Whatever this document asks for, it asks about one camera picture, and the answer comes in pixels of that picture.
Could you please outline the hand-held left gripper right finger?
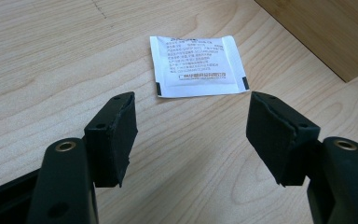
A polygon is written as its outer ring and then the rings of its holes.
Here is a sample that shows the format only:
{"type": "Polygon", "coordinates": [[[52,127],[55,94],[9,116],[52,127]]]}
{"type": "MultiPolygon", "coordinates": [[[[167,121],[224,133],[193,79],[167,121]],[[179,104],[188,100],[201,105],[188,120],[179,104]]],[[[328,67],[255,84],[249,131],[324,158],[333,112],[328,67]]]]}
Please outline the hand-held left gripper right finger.
{"type": "Polygon", "coordinates": [[[320,130],[278,97],[251,93],[246,137],[278,184],[303,184],[303,162],[307,151],[316,145],[320,130]]]}

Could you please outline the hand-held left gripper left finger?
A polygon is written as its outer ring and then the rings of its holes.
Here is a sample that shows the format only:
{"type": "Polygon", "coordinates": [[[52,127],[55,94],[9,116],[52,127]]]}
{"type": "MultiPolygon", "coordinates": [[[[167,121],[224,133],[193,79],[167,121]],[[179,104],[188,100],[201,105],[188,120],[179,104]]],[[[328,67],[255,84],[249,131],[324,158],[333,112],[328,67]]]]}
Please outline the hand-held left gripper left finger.
{"type": "Polygon", "coordinates": [[[121,187],[138,133],[135,93],[129,91],[112,97],[84,132],[95,186],[121,187]]]}

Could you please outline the white tea bag packet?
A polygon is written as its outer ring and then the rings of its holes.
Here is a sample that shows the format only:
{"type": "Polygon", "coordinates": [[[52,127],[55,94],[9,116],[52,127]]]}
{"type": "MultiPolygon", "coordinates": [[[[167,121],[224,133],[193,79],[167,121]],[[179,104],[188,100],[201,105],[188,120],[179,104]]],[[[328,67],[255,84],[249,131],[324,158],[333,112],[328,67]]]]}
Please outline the white tea bag packet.
{"type": "Polygon", "coordinates": [[[231,35],[218,38],[152,36],[150,47],[159,97],[237,94],[249,90],[231,35]]]}

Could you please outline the wooden tea box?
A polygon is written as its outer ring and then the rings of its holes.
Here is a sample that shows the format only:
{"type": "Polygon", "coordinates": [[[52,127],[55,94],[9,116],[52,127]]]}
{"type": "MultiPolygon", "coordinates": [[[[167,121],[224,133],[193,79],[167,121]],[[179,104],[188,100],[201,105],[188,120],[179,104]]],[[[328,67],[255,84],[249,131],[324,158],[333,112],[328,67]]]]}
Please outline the wooden tea box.
{"type": "Polygon", "coordinates": [[[255,0],[346,82],[358,77],[358,0],[255,0]]]}

